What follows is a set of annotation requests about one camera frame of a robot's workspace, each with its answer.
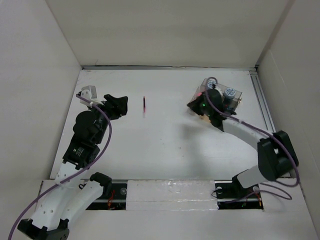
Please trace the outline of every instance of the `white floor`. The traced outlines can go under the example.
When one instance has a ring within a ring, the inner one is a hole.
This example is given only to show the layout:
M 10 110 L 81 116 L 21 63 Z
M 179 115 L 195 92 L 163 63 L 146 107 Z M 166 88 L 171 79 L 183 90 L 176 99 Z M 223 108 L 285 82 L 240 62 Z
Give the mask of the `white floor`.
M 41 191 L 53 184 L 44 181 Z M 264 210 L 218 210 L 210 196 L 213 188 L 209 180 L 128 181 L 127 210 L 85 211 L 70 228 L 68 240 L 318 239 L 299 187 L 281 187 L 292 195 L 291 201 L 261 193 Z
M 207 77 L 243 92 L 238 117 L 266 128 L 256 93 L 246 70 L 82 70 L 75 93 L 94 85 L 98 98 L 128 96 L 128 113 L 112 121 L 111 143 L 91 173 L 113 179 L 227 180 L 257 164 L 257 153 L 238 138 L 223 133 L 187 113 L 186 104 Z M 143 118 L 143 97 L 146 117 Z M 85 111 L 73 98 L 55 157 L 55 178 L 73 135 L 76 116 Z

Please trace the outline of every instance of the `screw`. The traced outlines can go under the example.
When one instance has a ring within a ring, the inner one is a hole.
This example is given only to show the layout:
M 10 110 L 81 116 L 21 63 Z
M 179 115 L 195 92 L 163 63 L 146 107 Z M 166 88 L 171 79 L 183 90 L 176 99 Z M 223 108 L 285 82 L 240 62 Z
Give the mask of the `screw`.
M 252 190 L 254 191 L 254 192 L 259 192 L 259 187 L 257 187 L 257 186 L 254 186 L 253 188 L 252 188 Z
M 120 194 L 121 195 L 126 195 L 127 194 L 127 189 L 125 187 L 120 189 Z
M 215 192 L 217 193 L 217 194 L 222 194 L 222 187 L 220 187 L 220 186 L 217 186 L 216 187 L 216 189 L 215 189 Z

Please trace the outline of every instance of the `cable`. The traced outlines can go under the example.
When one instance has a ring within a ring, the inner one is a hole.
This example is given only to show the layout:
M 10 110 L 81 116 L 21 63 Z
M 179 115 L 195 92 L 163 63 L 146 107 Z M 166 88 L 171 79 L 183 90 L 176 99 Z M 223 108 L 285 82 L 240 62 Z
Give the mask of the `cable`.
M 259 190 L 250 192 L 249 194 L 247 194 L 247 195 L 245 195 L 245 196 L 243 196 L 243 197 L 240 197 L 240 198 L 237 198 L 237 199 L 234 199 L 234 200 L 231 200 L 231 201 L 224 201 L 223 203 L 225 203 L 225 204 L 232 204 L 232 203 L 238 202 L 238 201 L 240 201 L 240 200 L 242 200 L 242 199 L 247 199 L 247 198 L 249 198 L 251 195 L 255 195 L 255 194 L 258 194 L 258 193 L 267 193 L 267 194 L 271 194 L 271 195 L 277 196 L 277 197 L 282 198 L 282 199 L 285 199 L 285 200 L 292 200 L 292 196 L 291 196 L 288 192 L 286 192 L 285 190 L 281 189 L 280 187 L 273 186 L 273 185 L 269 185 L 269 184 L 266 184 L 266 183 L 259 183 L 259 184 L 260 184 L 260 185 L 267 186 L 267 187 L 270 187 L 270 188 L 277 189 L 277 190 L 283 192 L 284 194 L 286 194 L 288 197 L 282 196 L 282 195 L 280 195 L 280 194 L 278 194 L 278 193 L 274 193 L 274 192 L 272 192 L 272 191 L 259 189 Z M 214 190 L 214 191 L 211 193 L 211 196 L 217 199 L 217 197 L 214 196 L 214 193 L 216 193 L 216 190 Z
M 217 80 L 215 77 L 213 77 L 213 76 L 209 77 L 209 79 L 214 79 L 214 80 L 218 81 L 218 80 Z M 254 131 L 256 131 L 256 132 L 263 133 L 263 134 L 267 135 L 268 137 L 270 137 L 275 143 L 277 143 L 277 144 L 281 147 L 281 149 L 285 152 L 285 154 L 287 155 L 287 157 L 289 158 L 289 160 L 290 160 L 290 162 L 291 162 L 291 164 L 292 164 L 292 168 L 294 169 L 294 172 L 295 172 L 295 175 L 296 175 L 296 182 L 295 182 L 295 184 L 292 184 L 292 185 L 286 184 L 286 183 L 283 183 L 283 182 L 280 182 L 280 181 L 277 181 L 277 180 L 276 180 L 275 182 L 277 182 L 277 183 L 280 184 L 280 185 L 283 185 L 283 186 L 286 186 L 286 187 L 292 187 L 292 188 L 295 187 L 295 186 L 297 186 L 297 185 L 299 185 L 299 183 L 300 183 L 300 175 L 299 175 L 299 172 L 298 172 L 298 168 L 297 168 L 297 166 L 296 166 L 296 163 L 295 163 L 294 159 L 292 158 L 292 156 L 290 155 L 290 153 L 288 152 L 288 150 L 286 149 L 286 147 L 285 147 L 278 139 L 276 139 L 272 134 L 270 134 L 269 132 L 267 132 L 267 131 L 265 131 L 265 130 L 262 130 L 262 129 L 260 129 L 260 128 L 256 127 L 256 126 L 253 126 L 253 125 L 251 125 L 251 124 L 249 124 L 249 123 L 247 123 L 247 122 L 245 122 L 245 121 L 242 121 L 242 120 L 236 118 L 235 116 L 228 115 L 228 114 L 225 114 L 224 112 L 220 111 L 220 110 L 211 102 L 211 100 L 210 100 L 210 98 L 209 98 L 209 94 L 208 94 L 207 88 L 204 89 L 204 94 L 205 94 L 206 100 L 208 101 L 209 105 L 210 105 L 216 112 L 218 112 L 220 115 L 224 116 L 225 118 L 232 119 L 232 120 L 236 121 L 237 123 L 240 123 L 240 124 L 242 124 L 242 125 L 245 125 L 246 127 L 250 128 L 250 129 L 252 129 L 252 130 L 254 130 Z
M 106 203 L 106 204 L 108 205 L 108 210 L 110 210 L 110 208 L 111 208 L 111 204 L 112 204 L 112 201 L 113 201 L 113 199 L 114 199 L 115 193 L 116 193 L 115 190 L 113 190 L 113 191 L 111 192 L 111 197 L 108 199 L 108 201 L 107 201 L 107 203 Z
M 260 200 L 260 196 L 258 193 L 255 193 L 256 197 L 258 198 L 258 201 L 259 201 L 259 206 L 261 207 L 262 206 L 262 203 L 261 203 L 261 200 Z
M 78 99 L 81 99 L 87 103 L 91 103 L 89 100 L 79 96 L 78 94 L 75 95 Z M 84 167 L 83 169 L 81 169 L 80 171 L 78 171 L 77 173 L 63 179 L 60 184 L 64 184 L 65 182 L 75 178 L 76 176 L 82 174 L 84 171 L 88 170 L 93 164 L 95 164 L 101 157 L 102 155 L 105 153 L 109 143 L 110 143 L 110 140 L 111 140 L 111 135 L 112 135 L 112 126 L 111 126 L 111 122 L 110 122 L 110 119 L 109 117 L 104 113 L 104 111 L 102 111 L 96 104 L 92 104 L 92 107 L 94 107 L 95 109 L 97 109 L 106 119 L 107 123 L 108 123 L 108 126 L 109 126 L 109 136 L 108 136 L 108 139 L 106 141 L 106 144 L 104 146 L 104 148 L 102 149 L 101 153 L 95 158 L 95 160 L 93 160 L 90 164 L 88 164 L 86 167 Z M 42 194 L 40 194 L 38 197 L 36 197 L 23 211 L 22 213 L 18 216 L 18 218 L 15 220 L 11 230 L 10 230 L 10 233 L 9 233 L 9 236 L 8 236 L 8 240 L 11 240 L 12 239 L 12 236 L 14 234 L 14 231 L 18 225 L 18 223 L 20 222 L 21 218 L 26 214 L 26 212 L 36 203 L 38 202 L 39 199 L 41 199 L 44 195 L 46 195 L 47 193 L 49 193 L 50 191 L 52 191 L 53 189 L 55 189 L 56 187 L 58 187 L 59 185 L 58 184 L 55 184 L 53 185 L 52 187 L 50 187 L 49 189 L 47 189 L 46 191 L 44 191 Z
M 216 82 L 218 82 L 218 80 L 217 80 L 215 77 L 211 76 L 211 77 L 207 78 L 207 83 L 208 83 L 208 80 L 209 80 L 209 79 L 214 79 Z M 286 147 L 285 147 L 278 139 L 276 139 L 272 134 L 270 134 L 269 132 L 267 132 L 267 131 L 265 131 L 265 130 L 262 130 L 262 129 L 260 129 L 260 128 L 256 127 L 256 126 L 253 126 L 253 125 L 251 125 L 251 124 L 249 124 L 249 123 L 247 123 L 247 122 L 245 122 L 245 121 L 242 121 L 242 120 L 238 119 L 238 118 L 235 117 L 235 116 L 228 115 L 228 114 L 220 111 L 220 110 L 211 102 L 211 100 L 210 100 L 210 98 L 209 98 L 209 94 L 208 94 L 207 88 L 204 89 L 204 94 L 205 94 L 206 100 L 208 101 L 209 105 L 210 105 L 216 112 L 218 112 L 220 115 L 224 116 L 225 118 L 229 118 L 229 119 L 231 119 L 231 120 L 234 120 L 235 122 L 237 122 L 237 123 L 239 123 L 239 124 L 245 125 L 246 127 L 250 128 L 250 129 L 252 129 L 252 130 L 254 130 L 254 131 L 256 131 L 256 132 L 263 133 L 263 134 L 267 135 L 268 137 L 270 137 L 273 141 L 275 141 L 275 142 L 282 148 L 282 150 L 285 152 L 285 154 L 286 154 L 287 157 L 289 158 L 289 160 L 290 160 L 290 162 L 291 162 L 291 164 L 292 164 L 292 167 L 293 167 L 293 169 L 294 169 L 294 172 L 295 172 L 295 174 L 296 174 L 296 182 L 295 182 L 295 184 L 290 185 L 290 184 L 286 184 L 286 183 L 283 183 L 283 182 L 280 182 L 280 181 L 277 181 L 277 180 L 276 180 L 275 182 L 278 183 L 278 184 L 280 184 L 280 185 L 283 185 L 283 186 L 286 186 L 286 187 L 292 187 L 292 188 L 293 188 L 293 187 L 296 187 L 297 185 L 299 185 L 300 175 L 299 175 L 299 172 L 298 172 L 298 168 L 297 168 L 297 166 L 296 166 L 296 163 L 295 163 L 294 159 L 292 158 L 292 156 L 290 155 L 290 153 L 288 152 L 288 150 L 286 149 Z M 279 187 L 277 187 L 277 186 L 269 185 L 269 184 L 266 184 L 266 183 L 260 183 L 260 184 L 261 184 L 261 185 L 268 186 L 268 187 L 271 187 L 271 188 L 275 188 L 275 189 L 277 189 L 277 190 L 285 193 L 288 197 L 279 195 L 279 194 L 277 194 L 277 193 L 274 193 L 274 192 L 271 192 L 271 191 L 268 191 L 268 190 L 258 190 L 258 191 L 251 192 L 251 193 L 249 193 L 249 194 L 247 194 L 246 196 L 243 196 L 243 197 L 241 197 L 241 198 L 234 199 L 234 200 L 232 200 L 232 201 L 226 201 L 225 203 L 230 203 L 230 204 L 231 204 L 231 203 L 237 202 L 237 201 L 239 201 L 239 200 L 248 198 L 248 197 L 250 197 L 251 195 L 257 194 L 257 193 L 268 193 L 268 194 L 272 194 L 272 195 L 277 196 L 277 197 L 282 198 L 282 199 L 292 200 L 292 196 L 291 196 L 289 193 L 287 193 L 285 190 L 283 190 L 283 189 L 281 189 L 281 188 L 279 188 Z

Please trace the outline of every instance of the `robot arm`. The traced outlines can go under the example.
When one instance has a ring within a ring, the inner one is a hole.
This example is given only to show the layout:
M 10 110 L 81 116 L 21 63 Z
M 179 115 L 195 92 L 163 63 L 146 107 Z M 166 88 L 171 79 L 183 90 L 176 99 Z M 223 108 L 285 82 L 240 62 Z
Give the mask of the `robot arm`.
M 115 98 L 107 94 L 104 96 L 106 101 L 98 102 L 94 86 L 84 87 L 79 96 L 96 104 L 110 120 L 127 114 L 126 96 Z M 80 102 L 88 106 L 89 110 L 81 112 L 76 117 L 73 137 L 55 178 L 55 184 L 58 186 L 45 196 L 30 219 L 23 219 L 18 225 L 18 230 L 31 239 L 66 240 L 70 226 L 86 208 L 101 195 L 107 195 L 111 191 L 112 179 L 97 172 L 90 177 L 86 186 L 76 193 L 81 178 L 87 172 L 84 169 L 87 169 L 97 157 L 100 151 L 97 145 L 102 142 L 108 127 L 107 119 L 93 108 L 91 103 L 84 100 Z M 79 175 L 67 180 L 80 171 L 82 172 Z
M 207 92 L 212 104 L 220 112 L 227 115 L 236 114 L 224 106 L 221 91 L 209 89 Z M 244 189 L 263 182 L 275 181 L 293 169 L 287 155 L 270 137 L 266 137 L 264 134 L 242 125 L 240 122 L 222 116 L 208 104 L 204 94 L 199 95 L 187 106 L 200 116 L 208 116 L 210 123 L 214 127 L 238 137 L 257 151 L 257 165 L 235 175 L 228 188 L 220 192 L 219 198 L 224 198 L 224 196 L 242 197 L 239 193 L 243 193 Z M 284 145 L 292 156 L 295 165 L 298 166 L 299 162 L 288 134 L 284 131 L 279 131 L 273 133 L 273 136 Z

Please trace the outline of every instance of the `white cardboard wall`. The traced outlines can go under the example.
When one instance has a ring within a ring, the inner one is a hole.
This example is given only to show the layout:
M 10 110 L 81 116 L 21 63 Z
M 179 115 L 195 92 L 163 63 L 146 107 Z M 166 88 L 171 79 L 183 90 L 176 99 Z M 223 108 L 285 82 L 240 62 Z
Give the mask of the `white cardboard wall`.
M 46 0 L 81 65 L 254 67 L 290 0 Z
M 320 2 L 296 0 L 258 68 L 275 127 L 289 133 L 320 235 Z
M 80 69 L 44 0 L 0 0 L 1 239 L 49 177 Z

